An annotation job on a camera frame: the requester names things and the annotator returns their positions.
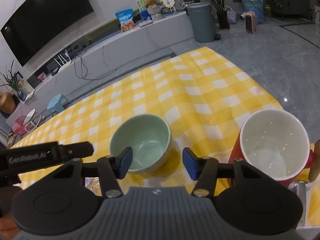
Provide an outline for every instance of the gold vase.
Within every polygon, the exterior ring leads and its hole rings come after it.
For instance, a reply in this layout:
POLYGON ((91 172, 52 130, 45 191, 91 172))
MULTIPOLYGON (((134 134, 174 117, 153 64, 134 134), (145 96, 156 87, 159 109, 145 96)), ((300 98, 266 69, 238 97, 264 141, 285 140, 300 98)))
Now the gold vase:
POLYGON ((16 109, 16 103, 9 92, 0 96, 0 109, 7 114, 12 114, 16 109))

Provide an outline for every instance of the blue package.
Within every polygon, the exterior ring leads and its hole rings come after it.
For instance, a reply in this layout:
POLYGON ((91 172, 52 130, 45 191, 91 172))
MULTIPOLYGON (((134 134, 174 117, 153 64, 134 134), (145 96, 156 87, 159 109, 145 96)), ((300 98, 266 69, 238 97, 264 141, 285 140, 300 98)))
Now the blue package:
POLYGON ((121 32, 125 32, 134 28, 133 9, 116 12, 116 17, 120 22, 121 32))
POLYGON ((140 15, 143 21, 151 20, 151 16, 148 13, 147 9, 143 9, 140 11, 140 15))

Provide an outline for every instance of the blue plastic bag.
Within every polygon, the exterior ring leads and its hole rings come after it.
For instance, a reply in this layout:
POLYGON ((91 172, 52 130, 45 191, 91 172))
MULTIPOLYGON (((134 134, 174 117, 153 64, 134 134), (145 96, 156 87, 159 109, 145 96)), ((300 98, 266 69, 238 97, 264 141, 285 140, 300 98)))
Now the blue plastic bag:
POLYGON ((120 22, 121 32, 125 32, 134 28, 132 9, 116 12, 116 17, 120 22))
POLYGON ((253 11, 257 16, 257 24, 264 22, 263 0, 243 0, 243 3, 245 12, 253 11))

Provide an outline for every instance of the plant pot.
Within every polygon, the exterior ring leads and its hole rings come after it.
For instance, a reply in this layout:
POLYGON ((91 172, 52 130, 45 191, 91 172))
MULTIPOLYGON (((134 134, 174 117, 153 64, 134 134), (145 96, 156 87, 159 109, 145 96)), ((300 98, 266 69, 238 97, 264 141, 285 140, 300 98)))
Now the plant pot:
POLYGON ((217 12, 218 21, 221 29, 230 29, 230 25, 228 24, 227 12, 217 12))
POLYGON ((264 16, 272 18, 272 8, 268 4, 264 6, 264 16))
POLYGON ((12 114, 16 109, 16 103, 9 92, 5 92, 0 96, 0 109, 7 114, 12 114))

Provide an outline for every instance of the teddy bear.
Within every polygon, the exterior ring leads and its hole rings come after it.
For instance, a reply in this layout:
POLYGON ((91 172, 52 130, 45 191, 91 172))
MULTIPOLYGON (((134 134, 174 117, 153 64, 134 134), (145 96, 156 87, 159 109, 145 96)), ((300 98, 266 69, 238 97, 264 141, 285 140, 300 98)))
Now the teddy bear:
POLYGON ((145 0, 146 1, 146 8, 153 8, 157 6, 157 0, 145 0))

